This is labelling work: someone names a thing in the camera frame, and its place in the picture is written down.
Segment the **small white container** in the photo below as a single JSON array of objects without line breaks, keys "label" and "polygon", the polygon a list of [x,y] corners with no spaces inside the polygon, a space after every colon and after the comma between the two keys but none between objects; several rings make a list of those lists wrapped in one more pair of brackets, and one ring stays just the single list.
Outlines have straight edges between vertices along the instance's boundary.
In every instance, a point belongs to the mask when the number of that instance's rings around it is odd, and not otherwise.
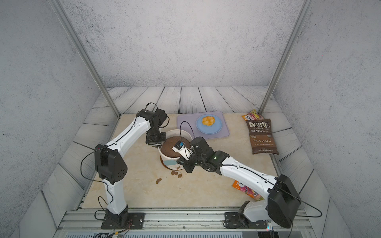
[{"label": "small white container", "polygon": [[[165,137],[166,138],[170,138],[170,137],[174,137],[174,136],[180,136],[180,130],[179,129],[176,129],[176,130],[170,130],[170,131],[167,131],[165,133]],[[181,136],[184,138],[184,139],[187,139],[189,140],[189,142],[192,141],[192,136],[184,131],[184,130],[181,130]],[[165,167],[167,167],[168,169],[171,169],[171,170],[181,170],[183,169],[183,166],[182,165],[179,165],[176,161],[180,158],[180,157],[177,157],[177,158],[171,158],[171,157],[168,157],[168,156],[165,156],[163,155],[162,151],[161,151],[161,147],[158,148],[159,150],[159,154],[163,160],[163,164]]]}]

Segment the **beige tabletop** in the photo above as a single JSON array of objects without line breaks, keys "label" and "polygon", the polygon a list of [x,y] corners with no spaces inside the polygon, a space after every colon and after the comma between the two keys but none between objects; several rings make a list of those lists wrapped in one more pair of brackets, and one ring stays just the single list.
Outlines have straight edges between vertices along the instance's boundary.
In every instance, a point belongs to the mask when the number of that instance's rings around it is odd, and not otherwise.
[{"label": "beige tabletop", "polygon": [[[177,129],[179,114],[169,114],[170,122],[162,131]],[[269,154],[251,153],[249,131],[241,113],[225,113],[230,136],[208,139],[213,150],[221,150],[239,162],[260,172],[277,176]],[[122,115],[114,137],[121,133],[135,118],[134,114]],[[232,187],[233,179],[210,173],[196,166],[192,173],[178,171],[182,177],[171,175],[171,170],[160,162],[157,148],[145,144],[142,135],[127,152],[124,161],[128,172],[123,179],[124,196],[130,208],[189,208],[189,207],[238,207],[248,195]],[[98,196],[106,199],[103,183],[93,182],[82,208],[100,208]]]}]

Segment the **snack bag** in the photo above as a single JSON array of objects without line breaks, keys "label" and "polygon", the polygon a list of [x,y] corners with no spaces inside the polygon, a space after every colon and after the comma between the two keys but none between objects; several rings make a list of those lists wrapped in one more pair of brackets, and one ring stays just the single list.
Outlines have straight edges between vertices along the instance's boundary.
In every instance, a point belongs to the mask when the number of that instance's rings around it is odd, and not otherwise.
[{"label": "snack bag", "polygon": [[248,114],[246,115],[243,115],[242,118],[245,120],[245,121],[248,121],[248,120],[263,120],[264,118],[259,115],[257,113],[257,111],[255,109],[253,109],[251,112],[249,112]]},{"label": "snack bag", "polygon": [[271,133],[271,120],[248,120],[251,148],[254,154],[270,153],[279,155]]},{"label": "snack bag", "polygon": [[232,187],[244,192],[245,194],[249,195],[250,197],[252,197],[255,201],[261,201],[261,200],[264,200],[264,198],[259,195],[259,193],[257,193],[256,191],[254,191],[253,189],[249,188],[248,186],[245,186],[243,184],[241,184],[240,182],[238,182],[237,180],[234,181]]}]

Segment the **metal rail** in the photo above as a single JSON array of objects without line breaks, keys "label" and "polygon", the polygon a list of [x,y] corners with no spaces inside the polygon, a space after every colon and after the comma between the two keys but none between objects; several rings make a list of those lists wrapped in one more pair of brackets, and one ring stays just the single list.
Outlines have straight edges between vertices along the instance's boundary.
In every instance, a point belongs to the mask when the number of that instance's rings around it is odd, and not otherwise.
[{"label": "metal rail", "polygon": [[277,175],[280,176],[281,174],[283,174],[282,167],[280,166],[277,156],[275,156],[274,154],[270,154],[270,158],[272,164],[274,165],[274,169],[277,172]]},{"label": "metal rail", "polygon": [[303,27],[303,24],[307,18],[307,15],[311,10],[312,2],[313,2],[313,0],[305,0],[303,3],[302,9],[299,12],[299,16],[296,19],[294,28],[292,29],[290,37],[288,38],[288,42],[287,42],[287,45],[283,51],[282,57],[280,58],[280,61],[279,61],[278,66],[275,70],[275,73],[272,76],[272,79],[271,79],[269,86],[267,88],[267,92],[263,98],[261,107],[259,108],[258,113],[260,115],[263,114],[263,112],[266,108],[266,105],[267,105],[268,101],[270,100],[271,94],[274,91],[275,86],[277,85],[277,83],[279,81],[279,78],[280,78],[280,75],[282,74],[283,68],[286,65],[287,60],[291,54],[292,48],[293,48],[296,40],[298,39],[299,33],[300,33],[300,31]]},{"label": "metal rail", "polygon": [[93,62],[91,61],[89,55],[87,54],[84,46],[82,45],[82,42],[80,41],[77,33],[75,32],[73,26],[71,25],[61,3],[59,0],[48,0],[51,7],[53,8],[54,12],[57,14],[57,17],[59,21],[61,22],[62,26],[66,30],[66,33],[68,34],[69,38],[73,42],[75,48],[77,49],[79,55],[81,56],[83,62],[85,63],[87,69],[90,71],[91,75],[93,76],[93,79],[95,83],[98,85],[99,89],[101,90],[102,94],[104,95],[104,98],[108,102],[108,104],[111,106],[112,110],[116,114],[118,118],[120,118],[121,114],[116,107],[114,101],[112,100],[107,88],[103,84],[98,72],[96,71]]},{"label": "metal rail", "polygon": [[[223,227],[225,212],[237,212],[239,208],[131,208],[130,212],[144,212],[144,225],[142,230],[135,232],[168,232],[168,231],[226,231]],[[79,209],[78,211],[68,211],[65,213],[58,226],[59,232],[85,232],[102,231],[100,229],[102,221],[94,218],[97,209]],[[305,216],[304,210],[299,210],[298,215]],[[104,212],[97,212],[99,217],[104,216]],[[272,221],[268,224],[274,231],[289,231],[280,227]],[[234,229],[234,231],[257,231],[266,232],[267,229]],[[312,231],[312,226],[307,217],[295,217],[293,231]]]}]

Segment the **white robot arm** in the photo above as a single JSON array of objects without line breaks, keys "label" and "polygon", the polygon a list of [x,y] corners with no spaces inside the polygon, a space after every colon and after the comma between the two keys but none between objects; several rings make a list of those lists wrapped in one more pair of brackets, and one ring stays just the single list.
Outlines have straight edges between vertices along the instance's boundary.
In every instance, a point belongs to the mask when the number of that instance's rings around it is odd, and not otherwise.
[{"label": "white robot arm", "polygon": [[[165,141],[165,132],[160,132],[159,126],[166,120],[163,110],[155,112],[141,110],[122,133],[107,145],[98,145],[95,152],[95,165],[100,178],[105,182],[108,206],[101,228],[124,228],[128,223],[128,205],[123,193],[122,179],[127,173],[123,161],[128,149],[136,140],[147,132],[146,143],[159,146]],[[222,151],[213,151],[204,138],[197,137],[191,141],[191,149],[178,141],[173,150],[182,157],[177,161],[183,165],[186,172],[191,173],[195,166],[200,166],[208,172],[216,172],[239,181],[258,192],[264,200],[246,202],[243,210],[243,225],[249,225],[258,220],[272,219],[279,225],[290,228],[300,205],[299,195],[290,179],[284,175],[276,178],[256,171],[241,164]]]}]

